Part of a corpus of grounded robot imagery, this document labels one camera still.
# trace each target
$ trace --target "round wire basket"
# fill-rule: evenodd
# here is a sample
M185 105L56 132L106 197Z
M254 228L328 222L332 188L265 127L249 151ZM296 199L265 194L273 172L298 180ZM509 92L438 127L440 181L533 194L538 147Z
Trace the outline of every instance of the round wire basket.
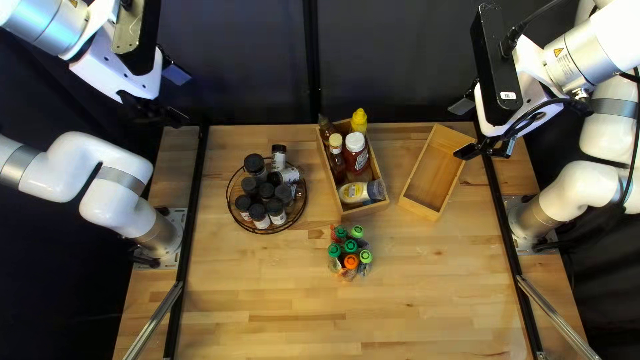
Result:
M267 171L271 171L271 158L264 158L264 166L267 168ZM293 167L294 165L287 162L287 165ZM229 209L229 213L231 217L233 217L234 221L242 227L244 230L249 231L250 233L259 234L259 235L270 235L279 233L280 231L286 230L290 228L293 224L298 221L305 208L307 207L307 182L306 180L300 179L295 185L295 196L293 206L289 209L285 209L287 213L287 221L283 224L275 225L271 223L266 229L258 229L253 221L246 221L238 209L236 209L235 201L236 197L240 195L244 195L244 191L242 190L242 179L251 176L245 170L244 166L236 170L234 175L229 180L227 184L227 208ZM262 203L260 199L252 199L252 201Z

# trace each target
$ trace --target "cable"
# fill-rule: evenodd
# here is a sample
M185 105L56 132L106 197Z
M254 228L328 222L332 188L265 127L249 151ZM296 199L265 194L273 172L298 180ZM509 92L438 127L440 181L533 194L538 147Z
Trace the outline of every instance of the cable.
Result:
M540 9L537 9L534 13L529 15L526 19L519 22L518 24L513 26L511 29L509 29L509 31L507 32L507 35L505 35L504 39L500 42L502 55L505 57L511 56L513 49L515 49L516 45L518 44L518 39L520 38L520 36L522 36L525 29L527 29L527 26L529 25L529 23L531 23L533 20L535 20L537 17L539 17L546 11L556 7L557 5L562 4L565 1L566 0L553 0L549 4L546 4L545 6L542 6Z

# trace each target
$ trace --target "mounting plate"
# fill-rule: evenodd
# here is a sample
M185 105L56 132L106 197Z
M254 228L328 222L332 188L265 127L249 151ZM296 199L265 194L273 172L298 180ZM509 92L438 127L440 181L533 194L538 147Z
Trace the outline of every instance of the mounting plate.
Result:
M169 208L169 215L165 216L173 225L181 227L184 232L184 224L187 219L187 208ZM180 251L182 250L182 245L178 247L175 251L175 254L169 256L168 258L158 259L160 261L160 266L157 268L152 268L148 265L134 263L133 270L175 270L178 269L178 263L180 262ZM134 251L135 256L139 256L141 258L151 259L143 252L142 248L138 248Z
M525 203L522 202L522 196L502 196L502 201L504 202L504 209L506 210L507 214L512 209L525 205ZM518 253L519 256L558 254L557 249L547 249L540 252L535 252L532 249L533 245L536 244L535 242L531 240L527 241L524 239L520 239L519 237L515 236L513 233L511 233L511 235L513 237L513 245L515 245L516 252ZM551 230L551 232L549 232L546 237L549 240L549 242L558 241L558 237L556 235L555 230Z

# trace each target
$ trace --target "empty wooden box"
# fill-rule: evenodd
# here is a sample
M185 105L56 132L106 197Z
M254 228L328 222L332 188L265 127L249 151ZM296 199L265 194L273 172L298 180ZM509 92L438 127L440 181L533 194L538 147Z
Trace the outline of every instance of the empty wooden box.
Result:
M404 184L398 205L431 221L438 220L465 166L453 152L474 141L470 136L435 124Z
M350 123L351 119L346 119L346 120L341 120L338 122L334 122L333 125L338 129L338 131L340 133L348 133L349 130L351 129L351 123ZM369 150L369 159L371 162L371 170L373 171L373 179L380 179L382 178L382 174L380 173L380 168L378 167L378 162L376 161L376 155L373 153L373 148L371 147L371 142L369 141L369 138L365 135L366 139L367 139L367 146L368 146L368 150ZM331 186L333 187L333 189L337 188L337 185L335 184L335 181L333 180L333 174L331 173L331 168L329 166L329 160L326 157L326 152L324 150L324 143L322 141L322 137L320 136L320 128L317 127L316 128L316 143L317 143L317 150L318 150L318 154L320 155L320 159L321 159L321 163L324 169L324 172L327 176L327 178L329 179L329 181L331 182ZM333 191L333 201L335 202L335 207L338 210L338 213L340 214L340 217L342 219L342 222L348 222L352 219L358 218L358 217L362 217L362 216L366 216L369 214L373 214L373 213L377 213L378 211L383 211L384 209L387 209L389 207L389 197L388 194L385 194L385 199L381 200L379 202L375 202L374 204L371 205L366 205L366 206L362 206L362 205L347 205L347 204L343 204L340 201L340 197L338 196L338 191Z

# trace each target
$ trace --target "green bottle cap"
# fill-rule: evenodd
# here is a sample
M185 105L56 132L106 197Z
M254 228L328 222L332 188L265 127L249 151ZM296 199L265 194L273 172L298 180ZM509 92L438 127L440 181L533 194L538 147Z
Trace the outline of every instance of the green bottle cap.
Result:
M338 256L340 256L340 246L338 244L331 244L326 250L329 252L329 256L331 256L332 258L337 258Z
M360 252L360 261L362 263L368 264L373 260L373 256L371 256L371 252L369 250L363 250Z
M356 252L358 250L358 244L355 240L347 240L344 242L344 251L346 252Z
M351 228L351 235L356 239L360 239L364 235L364 229L362 228L362 226L356 225Z
M342 225L338 225L335 227L335 235L338 236L339 238L346 238L347 229Z

